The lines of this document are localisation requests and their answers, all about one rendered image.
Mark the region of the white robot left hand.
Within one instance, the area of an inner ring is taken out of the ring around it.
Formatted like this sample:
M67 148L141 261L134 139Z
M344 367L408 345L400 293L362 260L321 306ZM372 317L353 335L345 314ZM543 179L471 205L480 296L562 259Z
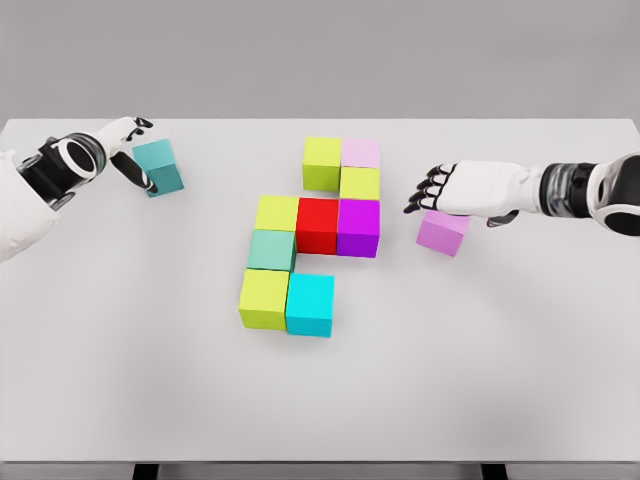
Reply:
M108 123L95 137L104 148L106 157L114 167L131 183L147 193L158 192L156 184L144 170L123 150L123 144L130 142L135 135L143 135L145 129L153 127L153 123L141 117L122 117Z

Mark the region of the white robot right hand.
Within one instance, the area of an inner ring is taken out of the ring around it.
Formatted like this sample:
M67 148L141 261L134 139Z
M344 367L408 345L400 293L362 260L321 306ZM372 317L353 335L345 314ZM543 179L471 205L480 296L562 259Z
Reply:
M403 212L432 210L452 216L484 217L489 224L506 224L530 206L527 180L527 170L513 163L440 164L418 183Z

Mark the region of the dark teal cube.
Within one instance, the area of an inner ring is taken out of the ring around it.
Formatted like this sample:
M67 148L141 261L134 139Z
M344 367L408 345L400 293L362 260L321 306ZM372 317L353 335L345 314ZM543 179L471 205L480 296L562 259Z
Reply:
M138 145L132 148L134 161L144 170L157 187L148 197L168 194L184 188L178 164L168 139Z

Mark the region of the orchid pink cube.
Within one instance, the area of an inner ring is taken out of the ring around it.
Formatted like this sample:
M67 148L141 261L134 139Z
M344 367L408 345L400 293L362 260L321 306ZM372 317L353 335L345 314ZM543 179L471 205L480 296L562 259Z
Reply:
M436 252L455 257L469 227L469 216L449 215L426 210L416 243Z

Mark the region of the yellow-green cube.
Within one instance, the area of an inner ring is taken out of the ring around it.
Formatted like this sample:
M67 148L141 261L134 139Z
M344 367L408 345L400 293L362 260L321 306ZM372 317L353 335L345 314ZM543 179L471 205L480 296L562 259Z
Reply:
M261 195L254 223L256 230L294 232L299 197Z
M285 331L288 271L246 269L238 310L245 328Z
M337 192L341 174L341 140L307 137L304 143L302 176L305 190Z
M342 167L339 197L341 199L379 200L380 170L369 167Z

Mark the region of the pale pink cube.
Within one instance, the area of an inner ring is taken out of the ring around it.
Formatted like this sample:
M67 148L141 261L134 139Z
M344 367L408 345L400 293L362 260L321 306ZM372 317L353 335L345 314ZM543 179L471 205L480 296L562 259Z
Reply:
M343 167L378 168L380 165L379 141L370 138L343 138L341 141L341 165Z

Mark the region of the purple cube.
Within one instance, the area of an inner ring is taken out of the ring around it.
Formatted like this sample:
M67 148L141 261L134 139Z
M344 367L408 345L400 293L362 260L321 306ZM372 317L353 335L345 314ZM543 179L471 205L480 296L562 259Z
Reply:
M339 200L338 256L375 258L380 233L379 200Z

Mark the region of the red cube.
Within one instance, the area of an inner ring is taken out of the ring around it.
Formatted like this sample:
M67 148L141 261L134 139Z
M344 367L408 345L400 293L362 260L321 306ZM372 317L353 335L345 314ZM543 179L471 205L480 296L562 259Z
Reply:
M338 212L337 199L301 198L295 230L297 252L335 255Z

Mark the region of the mint green cube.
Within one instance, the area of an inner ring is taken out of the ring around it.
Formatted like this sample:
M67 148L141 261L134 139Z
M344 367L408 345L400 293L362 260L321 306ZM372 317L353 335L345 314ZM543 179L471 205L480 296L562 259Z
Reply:
M296 254L293 232L256 229L252 232L247 268L293 272Z

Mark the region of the cyan cube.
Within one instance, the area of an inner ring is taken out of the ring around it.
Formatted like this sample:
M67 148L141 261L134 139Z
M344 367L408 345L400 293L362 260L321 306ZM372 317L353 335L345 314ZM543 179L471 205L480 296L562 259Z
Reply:
M286 301L286 330L291 335L330 338L335 277L292 273Z

